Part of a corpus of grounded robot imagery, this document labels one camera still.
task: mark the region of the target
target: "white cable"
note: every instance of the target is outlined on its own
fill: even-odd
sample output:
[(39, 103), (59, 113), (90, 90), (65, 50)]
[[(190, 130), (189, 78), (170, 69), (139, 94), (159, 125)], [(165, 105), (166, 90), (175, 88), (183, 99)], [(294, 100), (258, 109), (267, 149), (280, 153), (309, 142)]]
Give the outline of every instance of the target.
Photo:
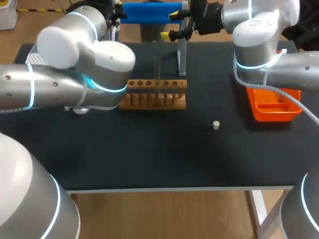
[(111, 35), (112, 41), (115, 41), (115, 33), (116, 33), (116, 26), (112, 26), (112, 35)]
[(265, 90), (279, 93), (279, 94), (287, 97), (289, 100), (291, 100), (297, 106), (299, 106), (317, 125), (319, 125), (319, 119), (310, 110), (308, 110), (308, 108), (306, 106), (304, 106), (300, 101), (296, 100), (294, 97), (292, 97), (288, 93), (280, 90), (279, 88), (273, 87), (273, 86), (255, 85), (255, 84), (248, 84), (248, 83), (243, 82), (238, 76), (237, 59), (236, 59), (235, 53), (234, 53), (234, 75), (235, 75), (235, 78), (238, 81), (238, 83), (245, 86), (245, 87), (254, 88), (254, 89), (265, 89)]

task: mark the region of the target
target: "black table mat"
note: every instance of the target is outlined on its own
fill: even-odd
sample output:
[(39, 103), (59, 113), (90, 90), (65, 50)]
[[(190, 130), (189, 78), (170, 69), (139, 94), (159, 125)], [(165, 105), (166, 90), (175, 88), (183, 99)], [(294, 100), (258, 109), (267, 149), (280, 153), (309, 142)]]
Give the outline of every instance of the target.
[[(153, 78), (154, 52), (176, 45), (127, 44), (137, 56), (132, 78)], [(32, 45), (15, 60), (23, 63)], [(292, 42), (280, 48), (296, 49)], [(232, 43), (187, 44), (186, 111), (63, 107), (0, 115), (0, 130), (22, 143), (67, 190), (294, 185), (317, 162), (319, 128), (302, 114), (285, 124), (252, 120), (247, 95), (232, 74)], [(176, 74), (162, 61), (162, 77)], [(319, 115), (317, 95), (302, 102)], [(220, 129), (212, 129), (218, 120)]]

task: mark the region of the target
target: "table leg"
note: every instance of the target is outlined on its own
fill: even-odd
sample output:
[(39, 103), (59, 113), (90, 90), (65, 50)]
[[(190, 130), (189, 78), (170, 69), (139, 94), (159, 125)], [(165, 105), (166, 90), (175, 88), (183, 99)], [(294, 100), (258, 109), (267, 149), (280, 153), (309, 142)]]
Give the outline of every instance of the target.
[(281, 205), (289, 191), (285, 190), (267, 215), (264, 199), (260, 190), (249, 191), (254, 217), (257, 225), (257, 238), (269, 239), (280, 226)]

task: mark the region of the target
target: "orange tray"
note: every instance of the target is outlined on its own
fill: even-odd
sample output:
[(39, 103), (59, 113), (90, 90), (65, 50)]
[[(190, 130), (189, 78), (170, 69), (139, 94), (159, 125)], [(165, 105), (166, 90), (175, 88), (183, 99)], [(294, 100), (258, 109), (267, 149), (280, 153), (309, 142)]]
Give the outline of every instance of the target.
[[(302, 112), (300, 107), (278, 93), (263, 89), (246, 88), (246, 90), (250, 106), (257, 121), (289, 122)], [(300, 101), (300, 91), (291, 89), (282, 90)]]

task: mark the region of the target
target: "white robotic arm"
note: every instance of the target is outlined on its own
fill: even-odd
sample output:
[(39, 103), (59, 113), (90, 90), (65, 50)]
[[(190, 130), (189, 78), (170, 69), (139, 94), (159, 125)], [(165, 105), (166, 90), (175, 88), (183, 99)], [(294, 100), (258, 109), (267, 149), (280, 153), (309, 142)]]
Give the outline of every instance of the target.
[(0, 66), (0, 109), (116, 107), (125, 93), (135, 55), (122, 43), (101, 41), (107, 34), (103, 15), (90, 6), (42, 30), (37, 49), (50, 66)]

